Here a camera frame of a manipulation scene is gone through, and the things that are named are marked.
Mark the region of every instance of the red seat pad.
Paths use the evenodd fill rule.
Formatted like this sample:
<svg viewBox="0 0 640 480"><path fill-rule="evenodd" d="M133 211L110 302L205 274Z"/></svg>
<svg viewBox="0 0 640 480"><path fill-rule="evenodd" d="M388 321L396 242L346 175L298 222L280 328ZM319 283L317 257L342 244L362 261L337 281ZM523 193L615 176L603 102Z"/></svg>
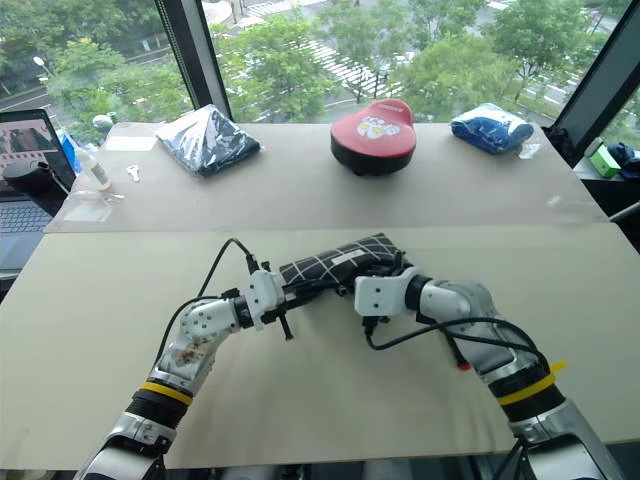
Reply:
<svg viewBox="0 0 640 480"><path fill-rule="evenodd" d="M411 109L396 98L378 100L331 126L331 152L358 174L400 170L415 148Z"/></svg>

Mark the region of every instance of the laptop screen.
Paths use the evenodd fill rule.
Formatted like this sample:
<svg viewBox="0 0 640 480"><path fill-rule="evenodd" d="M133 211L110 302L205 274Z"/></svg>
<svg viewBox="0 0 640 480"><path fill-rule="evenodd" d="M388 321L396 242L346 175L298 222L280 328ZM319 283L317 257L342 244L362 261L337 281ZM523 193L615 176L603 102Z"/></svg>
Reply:
<svg viewBox="0 0 640 480"><path fill-rule="evenodd" d="M0 114L0 194L13 192L2 171L14 162L44 161L65 187L71 187L75 174L45 115L44 111Z"/></svg>

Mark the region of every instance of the green box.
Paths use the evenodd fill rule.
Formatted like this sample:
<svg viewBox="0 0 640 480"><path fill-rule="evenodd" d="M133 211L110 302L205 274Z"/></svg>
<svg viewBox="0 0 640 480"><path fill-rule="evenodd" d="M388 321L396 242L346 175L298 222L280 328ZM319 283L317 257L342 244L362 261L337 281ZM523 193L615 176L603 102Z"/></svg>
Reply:
<svg viewBox="0 0 640 480"><path fill-rule="evenodd" d="M613 159L604 145L600 145L596 153L591 155L590 160L598 170L598 173L604 178L611 178L620 171L620 165Z"/></svg>

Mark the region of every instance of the laptop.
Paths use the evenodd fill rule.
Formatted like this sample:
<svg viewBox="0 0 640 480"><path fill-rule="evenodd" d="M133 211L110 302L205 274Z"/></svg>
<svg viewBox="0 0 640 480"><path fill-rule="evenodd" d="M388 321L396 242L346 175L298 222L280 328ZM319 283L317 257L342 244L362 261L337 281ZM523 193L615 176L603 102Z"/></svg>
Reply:
<svg viewBox="0 0 640 480"><path fill-rule="evenodd" d="M14 162L44 161L69 190L75 173L44 110L0 112L0 270L20 270L51 216L2 178Z"/></svg>

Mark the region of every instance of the laptop keyboard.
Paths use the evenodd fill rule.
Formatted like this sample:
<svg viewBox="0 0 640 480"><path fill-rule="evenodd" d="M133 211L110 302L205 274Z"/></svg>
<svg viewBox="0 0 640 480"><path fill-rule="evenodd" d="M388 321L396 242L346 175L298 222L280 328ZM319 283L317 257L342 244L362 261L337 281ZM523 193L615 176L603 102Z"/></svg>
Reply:
<svg viewBox="0 0 640 480"><path fill-rule="evenodd" d="M37 205L0 204L0 233L39 232L51 216Z"/></svg>

